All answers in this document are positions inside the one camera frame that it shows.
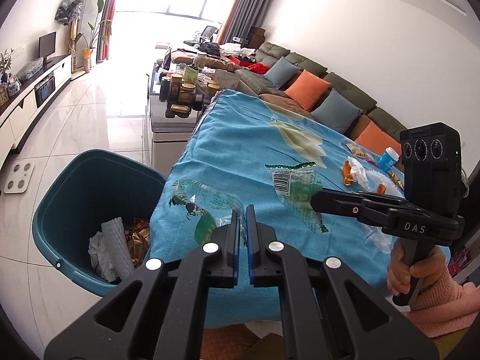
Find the pink sweater right forearm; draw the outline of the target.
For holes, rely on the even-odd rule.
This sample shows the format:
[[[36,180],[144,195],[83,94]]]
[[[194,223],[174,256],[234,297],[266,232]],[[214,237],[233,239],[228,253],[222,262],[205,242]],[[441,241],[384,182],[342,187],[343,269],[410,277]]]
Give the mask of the pink sweater right forearm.
[[[403,315],[429,338],[469,328],[479,314],[479,286],[459,285],[448,269],[433,286],[420,293]]]

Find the person right hand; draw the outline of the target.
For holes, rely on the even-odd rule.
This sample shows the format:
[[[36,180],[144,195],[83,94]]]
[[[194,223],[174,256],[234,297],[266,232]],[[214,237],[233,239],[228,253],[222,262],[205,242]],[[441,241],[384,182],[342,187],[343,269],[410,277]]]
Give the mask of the person right hand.
[[[421,289],[424,290],[439,280],[445,268],[445,255],[438,246],[431,250],[426,259],[411,267],[407,266],[404,263],[402,242],[397,239],[391,250],[391,259],[387,266],[386,285],[392,295],[408,294],[412,278],[415,278],[423,280]]]

